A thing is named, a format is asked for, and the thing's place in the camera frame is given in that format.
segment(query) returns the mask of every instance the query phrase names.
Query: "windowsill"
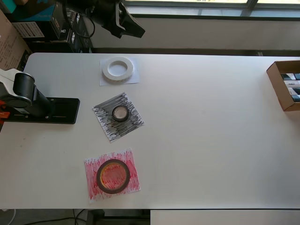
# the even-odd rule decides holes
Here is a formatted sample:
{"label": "windowsill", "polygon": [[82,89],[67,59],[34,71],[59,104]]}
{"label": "windowsill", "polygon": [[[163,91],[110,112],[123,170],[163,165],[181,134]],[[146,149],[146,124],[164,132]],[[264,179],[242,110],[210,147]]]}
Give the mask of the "windowsill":
{"label": "windowsill", "polygon": [[127,6],[127,10],[137,18],[190,18],[224,20],[300,21],[299,10],[241,8],[195,8],[195,7],[152,7]]}

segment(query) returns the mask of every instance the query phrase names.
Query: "wall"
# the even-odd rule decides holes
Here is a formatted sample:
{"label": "wall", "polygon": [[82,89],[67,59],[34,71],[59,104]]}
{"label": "wall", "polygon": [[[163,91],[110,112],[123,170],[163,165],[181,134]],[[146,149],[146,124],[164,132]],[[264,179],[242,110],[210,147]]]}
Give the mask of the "wall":
{"label": "wall", "polygon": [[[95,48],[300,50],[300,22],[137,18],[139,39],[118,39],[96,24]],[[86,24],[91,32],[92,25]]]}

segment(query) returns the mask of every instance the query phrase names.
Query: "white tape roll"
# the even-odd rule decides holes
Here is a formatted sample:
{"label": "white tape roll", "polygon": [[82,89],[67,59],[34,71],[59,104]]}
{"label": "white tape roll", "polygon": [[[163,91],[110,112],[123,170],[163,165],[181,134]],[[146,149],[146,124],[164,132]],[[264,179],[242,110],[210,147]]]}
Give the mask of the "white tape roll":
{"label": "white tape roll", "polygon": [[[119,64],[119,65],[126,67],[127,68],[126,72],[122,75],[111,74],[109,72],[109,67],[112,64],[116,64],[116,65]],[[108,79],[110,79],[112,81],[124,81],[124,80],[130,78],[132,73],[133,73],[133,64],[129,59],[124,58],[124,57],[114,57],[114,58],[109,59],[103,68],[104,76],[106,76]]]}

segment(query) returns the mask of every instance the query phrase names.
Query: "black mounting plate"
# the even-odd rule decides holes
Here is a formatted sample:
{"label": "black mounting plate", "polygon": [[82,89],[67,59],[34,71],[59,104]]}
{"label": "black mounting plate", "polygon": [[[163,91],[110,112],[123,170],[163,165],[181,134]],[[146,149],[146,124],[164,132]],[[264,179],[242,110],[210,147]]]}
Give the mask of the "black mounting plate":
{"label": "black mounting plate", "polygon": [[34,117],[22,114],[14,108],[6,107],[3,112],[10,112],[5,122],[22,123],[57,123],[75,124],[80,101],[77,98],[48,97],[52,104],[52,111],[45,117]]}

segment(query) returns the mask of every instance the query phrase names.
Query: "red scribbled paper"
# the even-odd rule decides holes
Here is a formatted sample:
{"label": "red scribbled paper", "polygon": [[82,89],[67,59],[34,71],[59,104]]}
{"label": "red scribbled paper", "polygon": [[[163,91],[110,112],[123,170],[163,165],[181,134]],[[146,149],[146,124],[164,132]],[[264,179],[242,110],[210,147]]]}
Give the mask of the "red scribbled paper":
{"label": "red scribbled paper", "polygon": [[[97,171],[99,167],[109,159],[119,159],[123,161],[124,163],[126,163],[130,171],[130,180],[128,186],[120,193],[113,194],[113,195],[101,191],[97,185],[97,180],[96,180]],[[135,162],[133,160],[133,154],[131,149],[124,149],[117,152],[107,153],[97,158],[87,158],[84,161],[84,164],[85,164],[85,171],[86,171],[86,179],[88,182],[90,203],[93,203],[99,199],[106,199],[116,195],[128,194],[131,192],[139,191],[141,189],[139,179],[137,177]]]}

